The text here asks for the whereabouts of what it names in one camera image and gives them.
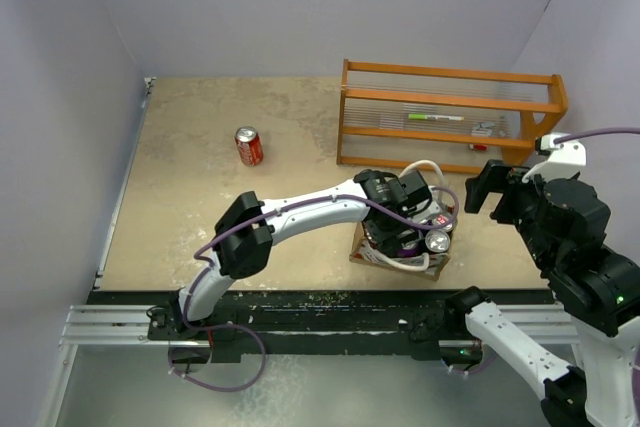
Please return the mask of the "purple Fanta can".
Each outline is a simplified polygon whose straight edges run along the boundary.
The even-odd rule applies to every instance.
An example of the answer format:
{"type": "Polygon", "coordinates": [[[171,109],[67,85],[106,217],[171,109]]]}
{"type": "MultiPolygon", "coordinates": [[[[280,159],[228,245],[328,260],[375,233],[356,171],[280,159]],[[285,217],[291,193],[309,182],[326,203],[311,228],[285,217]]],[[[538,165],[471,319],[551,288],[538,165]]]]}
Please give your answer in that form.
{"type": "Polygon", "coordinates": [[[396,256],[399,258],[411,258],[415,257],[420,252],[420,245],[418,242],[409,242],[403,244],[398,250],[396,256]]]}

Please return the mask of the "red cola can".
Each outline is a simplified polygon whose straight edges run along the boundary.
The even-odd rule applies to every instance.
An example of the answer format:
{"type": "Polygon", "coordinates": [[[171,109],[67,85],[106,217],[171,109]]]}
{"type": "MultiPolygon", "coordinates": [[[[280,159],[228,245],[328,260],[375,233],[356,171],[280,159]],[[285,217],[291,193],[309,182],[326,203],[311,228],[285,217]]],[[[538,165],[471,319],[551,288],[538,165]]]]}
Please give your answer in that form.
{"type": "Polygon", "coordinates": [[[244,165],[257,166],[264,158],[257,130],[250,126],[240,127],[235,134],[235,143],[244,165]]]}

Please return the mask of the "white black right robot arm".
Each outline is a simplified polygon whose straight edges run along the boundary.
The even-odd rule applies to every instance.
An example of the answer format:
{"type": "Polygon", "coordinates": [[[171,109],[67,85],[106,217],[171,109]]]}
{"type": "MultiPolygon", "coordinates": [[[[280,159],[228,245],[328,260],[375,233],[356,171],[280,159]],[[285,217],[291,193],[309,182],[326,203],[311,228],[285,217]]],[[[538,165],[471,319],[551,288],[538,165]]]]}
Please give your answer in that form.
{"type": "Polygon", "coordinates": [[[534,391],[552,426],[639,423],[639,267],[604,243],[611,211],[577,174],[546,180],[528,169],[488,162],[465,182],[464,209],[512,225],[574,326],[581,362],[551,354],[477,287],[449,297],[443,324],[456,338],[488,345],[534,391]]]}

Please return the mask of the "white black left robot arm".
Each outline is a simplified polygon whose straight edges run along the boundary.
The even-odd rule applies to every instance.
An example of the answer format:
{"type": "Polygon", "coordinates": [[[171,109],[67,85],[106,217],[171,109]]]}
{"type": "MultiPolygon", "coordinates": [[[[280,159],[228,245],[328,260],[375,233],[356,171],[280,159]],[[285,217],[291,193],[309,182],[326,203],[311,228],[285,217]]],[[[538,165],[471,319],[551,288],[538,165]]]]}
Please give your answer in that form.
{"type": "Polygon", "coordinates": [[[366,169],[334,187],[283,199],[238,196],[215,225],[215,237],[194,254],[205,263],[178,292],[171,328],[184,339],[202,334],[206,320],[235,281],[267,266],[273,247],[320,228],[362,223],[370,241],[387,257],[421,239],[442,213],[433,190],[416,171],[403,176],[366,169]]]}

